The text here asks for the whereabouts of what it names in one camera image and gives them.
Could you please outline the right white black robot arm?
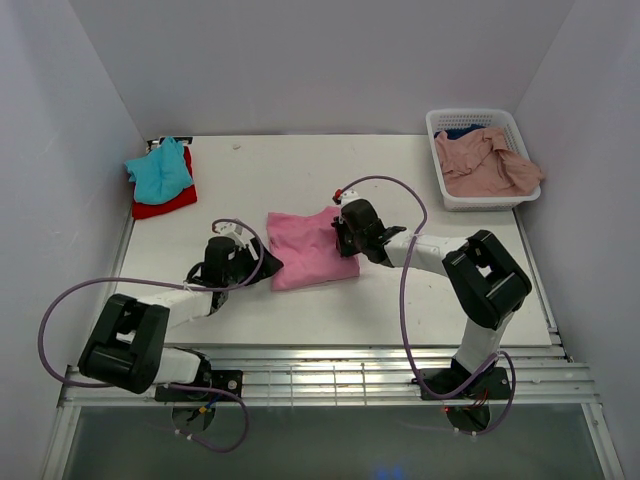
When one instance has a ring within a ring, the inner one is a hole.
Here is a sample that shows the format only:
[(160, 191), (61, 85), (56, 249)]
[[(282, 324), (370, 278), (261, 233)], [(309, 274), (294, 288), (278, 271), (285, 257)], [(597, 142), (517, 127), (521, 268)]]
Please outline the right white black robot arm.
[[(413, 233), (402, 226), (385, 226), (373, 205), (353, 190), (337, 191), (333, 201), (339, 206), (332, 222), (339, 254), (361, 254), (373, 264), (402, 270), (401, 337), (422, 392), (438, 400), (476, 396), (487, 386), (487, 374), (502, 354), (499, 347), (508, 323), (532, 291), (523, 269), (487, 230), (468, 238)], [(429, 381), (416, 367), (406, 327), (405, 287), (411, 268), (447, 278), (467, 315), (451, 366)]]

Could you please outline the pink t shirt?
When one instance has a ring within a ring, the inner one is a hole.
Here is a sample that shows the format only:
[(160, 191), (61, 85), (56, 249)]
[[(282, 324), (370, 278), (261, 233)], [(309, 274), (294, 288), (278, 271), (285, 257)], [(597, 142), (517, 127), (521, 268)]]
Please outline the pink t shirt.
[(326, 282), (357, 278), (356, 257), (342, 257), (332, 226), (338, 207), (311, 216), (270, 212), (266, 230), (270, 253), (283, 263), (273, 276), (273, 291), (295, 290)]

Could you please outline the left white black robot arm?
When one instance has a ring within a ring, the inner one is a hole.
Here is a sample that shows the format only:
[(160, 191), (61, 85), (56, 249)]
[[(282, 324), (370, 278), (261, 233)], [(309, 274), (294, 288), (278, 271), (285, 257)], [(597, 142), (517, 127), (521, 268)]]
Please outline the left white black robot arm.
[(80, 373), (135, 394), (177, 383), (188, 398), (205, 397), (212, 387), (209, 361), (201, 353), (167, 347), (167, 331), (216, 313), (231, 287), (255, 284), (282, 268), (256, 237), (248, 243), (235, 236), (210, 238), (182, 288), (142, 298), (109, 297), (81, 353)]

